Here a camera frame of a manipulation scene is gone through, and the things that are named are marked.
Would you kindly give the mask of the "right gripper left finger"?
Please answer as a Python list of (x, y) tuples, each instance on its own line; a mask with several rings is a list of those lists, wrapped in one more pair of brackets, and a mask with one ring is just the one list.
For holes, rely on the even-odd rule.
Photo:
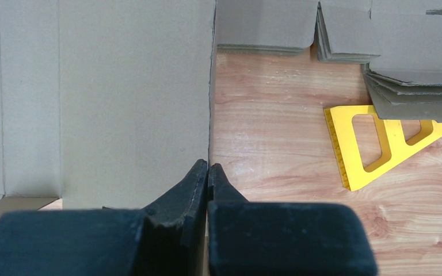
[(0, 217), (0, 275), (202, 275), (208, 164), (141, 209)]

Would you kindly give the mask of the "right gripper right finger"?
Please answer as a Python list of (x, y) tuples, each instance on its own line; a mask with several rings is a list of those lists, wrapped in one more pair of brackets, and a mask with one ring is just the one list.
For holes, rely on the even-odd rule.
[(250, 202), (215, 164), (208, 173), (211, 275), (377, 275), (364, 227), (348, 206)]

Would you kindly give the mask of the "cardboard box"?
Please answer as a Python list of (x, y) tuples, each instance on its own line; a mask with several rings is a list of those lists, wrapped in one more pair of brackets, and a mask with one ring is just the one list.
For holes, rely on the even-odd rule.
[(208, 159), (215, 1), (0, 1), (0, 215), (142, 208)]

